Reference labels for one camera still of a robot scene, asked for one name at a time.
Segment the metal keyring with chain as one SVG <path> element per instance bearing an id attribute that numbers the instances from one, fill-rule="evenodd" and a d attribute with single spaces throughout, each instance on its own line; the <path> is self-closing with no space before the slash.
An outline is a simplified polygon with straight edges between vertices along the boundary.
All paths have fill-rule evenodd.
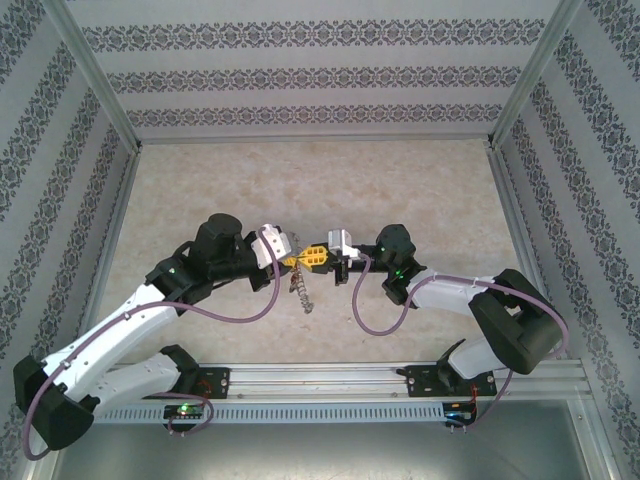
<path id="1" fill-rule="evenodd" d="M 305 279 L 304 279 L 304 275 L 303 275 L 303 271 L 302 271 L 302 267 L 301 264 L 299 263 L 299 267 L 296 269 L 291 269 L 290 273 L 293 271 L 299 271 L 300 272 L 300 276 L 297 279 L 297 281 L 292 281 L 292 275 L 291 275 L 291 279 L 290 279 L 290 286 L 289 286 L 289 292 L 290 293 L 296 293 L 297 297 L 300 301 L 300 304 L 303 308 L 303 311 L 305 314 L 311 314 L 313 309 L 314 309 L 314 303 L 311 301 L 310 297 L 309 297 L 309 293 L 306 287 L 306 283 L 305 283 Z"/>

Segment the left controller board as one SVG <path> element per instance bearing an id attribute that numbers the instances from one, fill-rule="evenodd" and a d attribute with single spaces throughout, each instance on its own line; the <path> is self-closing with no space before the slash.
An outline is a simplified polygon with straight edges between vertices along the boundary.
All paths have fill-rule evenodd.
<path id="1" fill-rule="evenodd" d="M 201 404 L 170 404 L 164 407 L 163 418 L 165 420 L 202 420 L 206 408 Z"/>

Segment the controller board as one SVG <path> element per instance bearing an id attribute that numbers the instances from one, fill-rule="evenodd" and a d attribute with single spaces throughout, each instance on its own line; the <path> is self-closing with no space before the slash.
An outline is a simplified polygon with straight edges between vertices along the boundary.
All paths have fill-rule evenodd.
<path id="1" fill-rule="evenodd" d="M 170 404 L 164 407 L 163 418 L 165 420 L 202 420 L 206 408 L 201 404 Z"/>
<path id="2" fill-rule="evenodd" d="M 477 405 L 475 402 L 444 403 L 443 410 L 445 423 L 456 428 L 469 427 L 477 417 Z"/>

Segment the right controller board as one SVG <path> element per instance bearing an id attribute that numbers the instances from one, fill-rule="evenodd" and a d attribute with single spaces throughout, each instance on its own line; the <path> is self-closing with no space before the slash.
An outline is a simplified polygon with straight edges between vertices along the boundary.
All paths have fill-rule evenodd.
<path id="1" fill-rule="evenodd" d="M 443 410 L 445 423 L 456 428 L 469 427 L 477 417 L 477 405 L 475 402 L 444 403 Z"/>

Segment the grey metal sheet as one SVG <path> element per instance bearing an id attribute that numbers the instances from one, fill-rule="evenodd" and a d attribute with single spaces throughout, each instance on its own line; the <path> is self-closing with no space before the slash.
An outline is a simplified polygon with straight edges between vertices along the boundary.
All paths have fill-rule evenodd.
<path id="1" fill-rule="evenodd" d="M 54 480 L 590 480 L 568 408 L 503 402 L 463 433 L 440 423 L 98 425 Z"/>

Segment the aluminium side rail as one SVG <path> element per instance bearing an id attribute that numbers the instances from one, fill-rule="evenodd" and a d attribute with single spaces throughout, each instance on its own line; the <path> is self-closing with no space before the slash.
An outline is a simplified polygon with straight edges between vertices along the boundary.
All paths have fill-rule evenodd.
<path id="1" fill-rule="evenodd" d="M 569 332 L 573 333 L 573 307 L 561 271 L 555 264 L 552 245 L 532 189 L 521 168 L 516 166 L 512 171 L 498 147 L 489 148 L 488 156 L 523 273 L 550 301 L 565 320 Z"/>
<path id="2" fill-rule="evenodd" d="M 127 205 L 133 189 L 141 153 L 141 147 L 139 147 L 136 152 L 132 152 L 126 168 L 122 172 L 119 188 L 110 212 L 107 230 L 102 237 L 100 255 L 97 257 L 98 263 L 96 264 L 87 296 L 80 311 L 80 321 L 74 331 L 74 339 L 79 338 L 90 330 L 94 323 L 99 320 L 98 314 L 100 313 L 118 239 L 126 216 Z"/>

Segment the aluminium back rail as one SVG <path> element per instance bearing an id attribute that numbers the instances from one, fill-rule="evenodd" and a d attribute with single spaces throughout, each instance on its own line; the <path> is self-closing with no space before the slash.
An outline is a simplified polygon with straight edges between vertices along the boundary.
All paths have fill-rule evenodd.
<path id="1" fill-rule="evenodd" d="M 384 142 L 384 141 L 489 141 L 489 134 L 433 133 L 433 134 L 349 134 L 349 135 L 258 135 L 226 137 L 167 137 L 140 140 L 142 146 L 206 145 L 249 143 L 313 143 L 313 142 Z"/>

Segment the aluminium mounting rail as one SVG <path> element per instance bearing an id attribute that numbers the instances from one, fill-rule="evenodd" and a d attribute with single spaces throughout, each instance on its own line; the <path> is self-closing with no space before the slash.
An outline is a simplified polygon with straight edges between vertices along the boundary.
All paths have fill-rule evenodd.
<path id="1" fill-rule="evenodd" d="M 244 402 L 382 401 L 407 399 L 405 378 L 396 370 L 407 362 L 230 364 L 227 399 Z M 489 377 L 505 401 L 590 398 L 592 388 L 579 360 L 544 361 L 529 375 Z"/>

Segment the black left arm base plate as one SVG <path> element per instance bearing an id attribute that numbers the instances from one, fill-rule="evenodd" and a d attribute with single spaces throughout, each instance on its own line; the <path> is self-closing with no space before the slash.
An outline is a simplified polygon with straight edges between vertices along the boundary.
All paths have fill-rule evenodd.
<path id="1" fill-rule="evenodd" d="M 229 368 L 201 367 L 190 393 L 210 400 L 222 400 L 228 396 L 229 384 Z"/>

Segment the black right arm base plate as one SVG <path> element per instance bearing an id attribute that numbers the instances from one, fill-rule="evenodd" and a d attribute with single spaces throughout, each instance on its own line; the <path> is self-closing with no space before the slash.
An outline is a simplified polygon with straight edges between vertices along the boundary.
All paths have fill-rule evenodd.
<path id="1" fill-rule="evenodd" d="M 497 387 L 489 377 L 492 371 L 464 379 L 450 366 L 436 364 L 409 365 L 398 368 L 396 373 L 405 378 L 407 393 L 418 397 L 493 397 Z"/>

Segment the aluminium frame post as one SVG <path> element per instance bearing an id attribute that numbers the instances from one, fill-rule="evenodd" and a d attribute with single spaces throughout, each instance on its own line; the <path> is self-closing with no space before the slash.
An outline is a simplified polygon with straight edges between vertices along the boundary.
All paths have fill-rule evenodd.
<path id="1" fill-rule="evenodd" d="M 589 480 L 624 480 L 593 399 L 566 401 Z"/>
<path id="2" fill-rule="evenodd" d="M 552 58 L 554 50 L 583 3 L 584 0 L 559 0 L 541 34 L 539 42 L 488 136 L 489 146 L 492 149 L 496 149 L 504 143 L 520 111 L 524 108 L 530 93 Z"/>
<path id="3" fill-rule="evenodd" d="M 66 0 L 40 1 L 127 149 L 138 153 L 141 141 Z"/>

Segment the aluminium front frame post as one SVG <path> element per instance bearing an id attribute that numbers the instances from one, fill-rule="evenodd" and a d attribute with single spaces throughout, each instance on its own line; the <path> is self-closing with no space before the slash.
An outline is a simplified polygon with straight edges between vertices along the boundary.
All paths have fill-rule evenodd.
<path id="1" fill-rule="evenodd" d="M 566 401 L 589 480 L 624 480 L 593 399 Z"/>

